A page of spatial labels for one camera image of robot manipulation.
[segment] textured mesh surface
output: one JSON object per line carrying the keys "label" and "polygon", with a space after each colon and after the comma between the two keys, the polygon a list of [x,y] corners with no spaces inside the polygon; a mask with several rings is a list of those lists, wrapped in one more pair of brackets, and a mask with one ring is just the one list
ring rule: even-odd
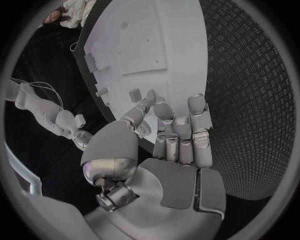
{"label": "textured mesh surface", "polygon": [[257,200],[278,186],[294,142],[289,77],[268,36],[235,3],[200,0],[208,41],[206,101],[213,167],[230,195]]}

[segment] white robotic arm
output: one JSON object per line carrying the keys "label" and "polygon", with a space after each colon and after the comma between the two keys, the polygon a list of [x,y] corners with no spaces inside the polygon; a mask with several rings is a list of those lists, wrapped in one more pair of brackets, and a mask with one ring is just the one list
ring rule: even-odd
{"label": "white robotic arm", "polygon": [[30,111],[36,121],[45,129],[57,136],[73,140],[82,151],[85,150],[92,138],[90,133],[79,130],[86,123],[82,115],[74,116],[56,103],[40,98],[27,82],[19,84],[10,80],[5,99],[14,102],[20,110]]}

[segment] cable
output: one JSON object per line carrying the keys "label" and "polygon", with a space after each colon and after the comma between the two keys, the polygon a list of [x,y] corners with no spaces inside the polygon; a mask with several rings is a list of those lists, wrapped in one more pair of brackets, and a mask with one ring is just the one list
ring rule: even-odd
{"label": "cable", "polygon": [[14,77],[11,77],[10,79],[17,83],[20,83],[20,84],[29,84],[30,86],[35,87],[35,88],[47,89],[47,90],[54,92],[56,94],[56,97],[58,98],[61,108],[64,109],[64,102],[63,102],[61,96],[59,95],[59,93],[54,89],[54,87],[51,84],[44,82],[44,81],[27,82],[25,80],[14,78]]}

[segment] black background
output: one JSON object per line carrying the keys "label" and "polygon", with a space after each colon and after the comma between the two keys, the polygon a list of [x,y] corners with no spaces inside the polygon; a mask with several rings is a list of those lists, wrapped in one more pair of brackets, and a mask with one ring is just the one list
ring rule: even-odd
{"label": "black background", "polygon": [[[24,21],[22,20],[24,14],[32,9],[36,2],[37,1],[1,2],[1,51],[5,51],[4,44],[9,41],[9,36],[13,34],[14,29],[16,29],[16,24],[20,21]],[[261,0],[254,1],[254,3],[262,7],[275,25],[280,26],[283,35],[289,41],[288,45],[293,49],[293,53],[295,57],[297,57],[300,54],[300,13],[298,2],[294,0]],[[0,199],[0,207],[2,209],[2,234],[9,236],[10,239],[16,239],[20,236],[23,239],[36,239],[34,233],[32,233],[17,216],[3,190],[0,191]],[[299,239],[298,204],[300,204],[299,188],[282,217],[262,239],[273,240],[281,238],[281,236],[284,236],[286,239]]]}

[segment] wire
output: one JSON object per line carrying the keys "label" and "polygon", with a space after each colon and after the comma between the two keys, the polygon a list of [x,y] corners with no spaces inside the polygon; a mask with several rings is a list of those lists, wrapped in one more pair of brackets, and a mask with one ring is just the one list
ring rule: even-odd
{"label": "wire", "polygon": [[35,87],[35,88],[47,89],[47,90],[54,92],[58,98],[61,108],[64,109],[64,102],[63,102],[61,96],[59,95],[59,93],[54,89],[54,87],[51,84],[44,82],[44,81],[27,82],[25,80],[14,78],[14,77],[11,77],[10,79],[17,83],[29,84],[30,86]]}

